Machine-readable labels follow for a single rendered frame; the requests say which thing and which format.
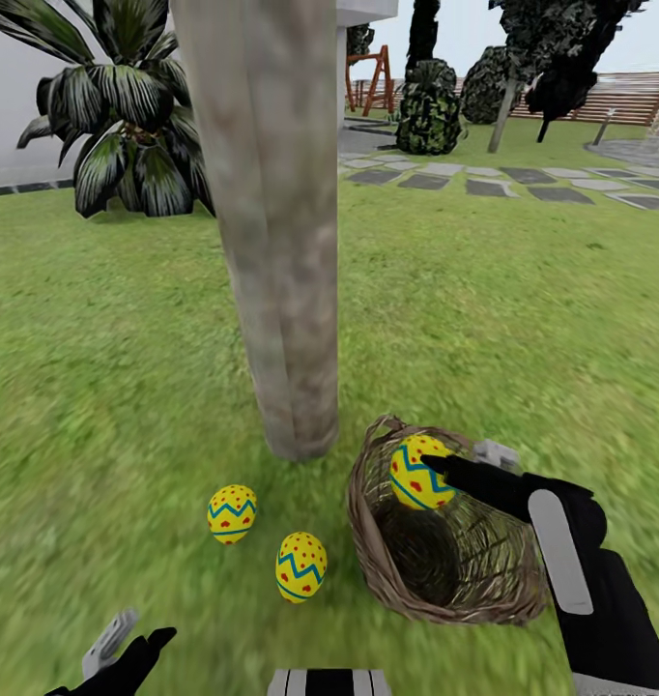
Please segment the easter egg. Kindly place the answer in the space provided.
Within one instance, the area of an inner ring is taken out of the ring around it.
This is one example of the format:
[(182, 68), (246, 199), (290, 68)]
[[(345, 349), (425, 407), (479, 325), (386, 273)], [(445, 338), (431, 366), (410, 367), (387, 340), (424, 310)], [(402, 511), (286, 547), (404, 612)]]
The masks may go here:
[(423, 510), (439, 512), (463, 495), (462, 490), (444, 482), (444, 475), (434, 472), (420, 460), (423, 454), (446, 458), (454, 452), (445, 441), (426, 433), (411, 435), (396, 443), (387, 456), (387, 481), (390, 495), (396, 495), (398, 502), (395, 504), (424, 517)]
[(311, 598), (327, 573), (325, 547), (309, 533), (293, 533), (286, 538), (276, 558), (276, 581), (282, 596), (290, 603)]
[(234, 544), (245, 537), (257, 512), (257, 499), (247, 486), (234, 484), (220, 488), (208, 508), (209, 527), (216, 540)]

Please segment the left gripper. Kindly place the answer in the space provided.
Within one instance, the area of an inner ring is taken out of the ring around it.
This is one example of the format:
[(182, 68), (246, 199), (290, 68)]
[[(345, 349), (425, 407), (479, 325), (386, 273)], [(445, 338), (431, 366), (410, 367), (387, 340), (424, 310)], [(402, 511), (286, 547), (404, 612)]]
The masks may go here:
[(159, 650), (177, 634), (175, 627), (168, 627), (156, 629), (149, 639), (143, 636), (133, 639), (117, 662), (104, 668), (91, 680), (103, 684), (105, 696), (134, 696), (137, 687), (158, 662)]

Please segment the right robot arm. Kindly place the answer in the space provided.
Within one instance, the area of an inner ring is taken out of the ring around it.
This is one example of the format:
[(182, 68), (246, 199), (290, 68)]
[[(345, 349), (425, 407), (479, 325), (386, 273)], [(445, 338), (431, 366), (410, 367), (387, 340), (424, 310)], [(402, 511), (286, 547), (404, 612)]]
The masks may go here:
[(607, 521), (593, 492), (507, 472), (519, 455), (495, 440), (474, 447), (473, 458), (420, 460), (448, 486), (536, 532), (576, 696), (659, 696), (659, 638), (621, 554), (601, 548)]

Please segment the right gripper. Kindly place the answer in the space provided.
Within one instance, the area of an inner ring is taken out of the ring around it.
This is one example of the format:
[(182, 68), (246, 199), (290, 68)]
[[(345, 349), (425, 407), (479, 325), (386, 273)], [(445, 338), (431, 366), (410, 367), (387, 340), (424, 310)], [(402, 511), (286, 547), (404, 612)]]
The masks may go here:
[(467, 497), (489, 509), (497, 508), (493, 499), (494, 487), (499, 477), (506, 474), (505, 468), (497, 469), (490, 465), (473, 463), (461, 453), (454, 453), (446, 458), (423, 454), (420, 460), (434, 472), (444, 475), (444, 482), (448, 486), (462, 490)]

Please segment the wicker basket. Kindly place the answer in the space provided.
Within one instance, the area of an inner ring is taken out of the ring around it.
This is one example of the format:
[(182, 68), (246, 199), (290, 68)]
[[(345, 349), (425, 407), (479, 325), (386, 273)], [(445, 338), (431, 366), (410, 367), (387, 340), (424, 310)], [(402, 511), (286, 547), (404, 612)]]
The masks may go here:
[[(460, 626), (490, 622), (525, 627), (531, 620), (539, 619), (553, 596), (549, 582), (544, 578), (546, 567), (538, 565), (539, 545), (532, 526), (528, 522), (524, 526), (515, 521), (507, 522), (504, 536), (499, 542), (504, 546), (501, 570), (490, 569), (486, 572), (486, 549), (474, 550), (472, 554), (463, 553), (454, 526), (449, 522), (451, 518), (457, 524), (462, 521), (453, 507), (445, 514), (436, 510), (422, 511), (424, 517), (429, 517), (439, 527), (452, 559), (452, 572), (444, 574), (440, 595), (432, 602), (422, 597), (426, 590), (424, 586), (437, 570), (436, 564), (425, 564), (417, 574), (407, 575), (415, 572), (417, 564), (397, 559), (401, 537), (397, 535), (387, 541), (386, 531), (376, 520), (382, 512), (399, 507), (399, 504), (395, 504), (398, 502), (396, 495), (387, 494), (390, 487), (384, 484), (387, 479), (385, 448), (396, 447), (396, 443), (405, 441), (411, 435), (426, 433), (427, 436), (457, 444), (475, 457), (475, 442), (459, 432), (438, 426), (405, 424), (400, 417), (389, 414), (380, 415), (373, 423), (367, 426), (365, 442), (350, 473), (346, 490), (347, 512), (352, 520), (359, 565), (371, 594), (388, 610), (421, 623)], [(374, 429), (381, 424), (388, 426), (390, 432), (370, 441)], [(372, 494), (369, 492), (367, 475), (371, 456), (375, 452), (378, 457), (373, 468), (377, 472), (371, 485), (375, 489)]]

